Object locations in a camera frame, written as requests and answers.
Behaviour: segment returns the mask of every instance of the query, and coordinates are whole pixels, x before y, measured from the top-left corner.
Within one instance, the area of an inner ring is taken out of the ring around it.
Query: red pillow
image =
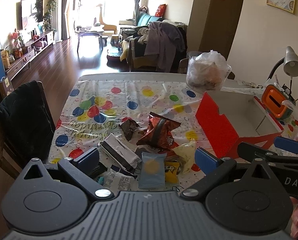
[[[156,17],[162,17],[164,15],[165,9],[167,8],[166,4],[159,5],[158,9],[156,10]]]

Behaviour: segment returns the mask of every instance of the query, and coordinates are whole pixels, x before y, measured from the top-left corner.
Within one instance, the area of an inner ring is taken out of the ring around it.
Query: light blue snack package
[[[157,188],[165,185],[164,159],[167,154],[142,152],[139,188]]]

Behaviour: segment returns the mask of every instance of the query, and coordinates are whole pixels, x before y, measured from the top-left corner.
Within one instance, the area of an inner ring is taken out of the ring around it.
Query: wooden floor
[[[54,122],[59,119],[69,93],[82,75],[96,73],[114,73],[127,71],[126,63],[110,64],[107,61],[107,49],[99,49],[98,39],[87,36],[81,38],[79,54],[77,39],[56,43],[54,47],[45,49],[30,63],[30,69],[24,68],[13,80],[14,88],[31,80],[43,83],[48,105]],[[13,183],[0,169],[0,202]],[[0,212],[0,238],[8,232],[6,223]]]

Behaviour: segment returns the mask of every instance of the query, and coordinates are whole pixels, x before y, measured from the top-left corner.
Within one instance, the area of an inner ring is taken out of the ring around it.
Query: human hand
[[[296,198],[290,197],[293,204],[293,213],[291,216],[292,226],[291,226],[291,237],[294,240],[298,239],[298,200]]]

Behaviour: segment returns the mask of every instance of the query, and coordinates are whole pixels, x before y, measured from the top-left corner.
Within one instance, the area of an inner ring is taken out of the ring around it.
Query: red box
[[[207,91],[196,118],[218,158],[238,158],[236,150],[241,142],[268,149],[283,132],[280,123],[253,95]]]

